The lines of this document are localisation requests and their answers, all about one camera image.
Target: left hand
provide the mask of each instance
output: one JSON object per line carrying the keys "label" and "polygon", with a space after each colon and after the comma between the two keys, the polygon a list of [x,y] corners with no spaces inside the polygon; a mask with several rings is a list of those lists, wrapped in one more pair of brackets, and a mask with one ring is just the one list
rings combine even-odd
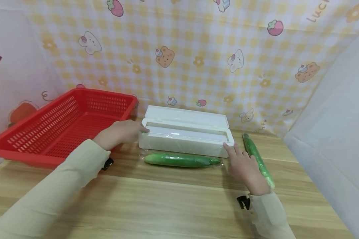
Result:
{"label": "left hand", "polygon": [[93,141],[108,151],[121,143],[134,143],[139,132],[148,133],[149,130],[142,123],[132,120],[116,121],[99,132]]}

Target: patterned backdrop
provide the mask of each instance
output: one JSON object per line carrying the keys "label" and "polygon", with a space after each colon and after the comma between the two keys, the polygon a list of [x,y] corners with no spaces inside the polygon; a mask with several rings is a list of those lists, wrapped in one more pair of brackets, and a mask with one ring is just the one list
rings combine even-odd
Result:
{"label": "patterned backdrop", "polygon": [[68,88],[283,136],[359,34],[359,0],[23,0]]}

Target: right hand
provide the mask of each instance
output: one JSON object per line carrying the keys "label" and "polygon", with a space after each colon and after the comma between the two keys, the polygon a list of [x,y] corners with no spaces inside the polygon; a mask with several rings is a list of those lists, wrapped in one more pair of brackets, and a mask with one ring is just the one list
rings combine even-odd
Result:
{"label": "right hand", "polygon": [[234,144],[234,148],[225,143],[223,147],[228,154],[228,171],[230,174],[243,182],[250,191],[250,194],[255,196],[269,194],[270,186],[259,171],[255,156],[249,156],[245,150],[242,151],[237,143]]}
{"label": "right hand", "polygon": [[121,143],[134,143],[138,139],[138,133],[149,132],[142,123],[132,120],[116,121],[108,128],[99,132],[93,139],[104,150],[111,150]]}

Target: cucumber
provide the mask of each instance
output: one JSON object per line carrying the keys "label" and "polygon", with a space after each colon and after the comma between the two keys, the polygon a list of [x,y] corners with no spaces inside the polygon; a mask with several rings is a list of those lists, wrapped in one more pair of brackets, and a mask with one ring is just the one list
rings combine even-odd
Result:
{"label": "cucumber", "polygon": [[185,168],[203,168],[219,164],[219,158],[205,157],[192,154],[154,153],[145,156],[145,163]]}
{"label": "cucumber", "polygon": [[275,188],[275,183],[273,180],[273,177],[271,176],[270,172],[267,170],[265,163],[262,160],[262,157],[260,156],[257,147],[255,146],[252,139],[250,139],[249,135],[247,133],[243,134],[243,143],[245,144],[245,149],[247,153],[251,156],[254,155],[255,159],[258,162],[259,171],[261,171],[262,175],[265,177],[267,183],[269,186],[273,189]]}

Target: cupcake print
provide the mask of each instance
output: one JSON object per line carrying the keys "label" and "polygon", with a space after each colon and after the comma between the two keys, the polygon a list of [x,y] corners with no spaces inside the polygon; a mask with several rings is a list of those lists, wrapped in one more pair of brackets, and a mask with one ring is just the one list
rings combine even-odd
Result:
{"label": "cupcake print", "polygon": [[298,69],[298,72],[306,72],[307,71],[307,65],[301,65],[301,67]]}
{"label": "cupcake print", "polygon": [[214,0],[217,4],[220,12],[225,12],[225,10],[230,6],[230,0]]}
{"label": "cupcake print", "polygon": [[168,97],[168,105],[175,106],[177,104],[177,100],[174,97]]}
{"label": "cupcake print", "polygon": [[158,57],[161,57],[161,56],[162,56],[162,51],[161,51],[161,49],[157,49],[157,48],[156,48],[156,56],[158,56]]}

